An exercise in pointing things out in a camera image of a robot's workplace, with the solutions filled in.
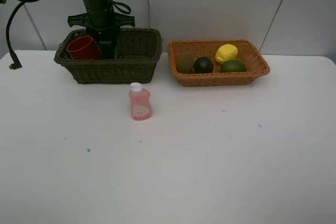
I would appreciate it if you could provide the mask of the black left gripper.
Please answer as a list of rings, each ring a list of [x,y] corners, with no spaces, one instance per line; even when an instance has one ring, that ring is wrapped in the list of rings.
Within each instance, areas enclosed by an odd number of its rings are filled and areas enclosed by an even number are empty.
[[[113,9],[100,9],[68,16],[67,23],[70,27],[83,27],[87,34],[94,36],[117,36],[121,27],[135,27],[135,18],[134,16],[115,13]]]

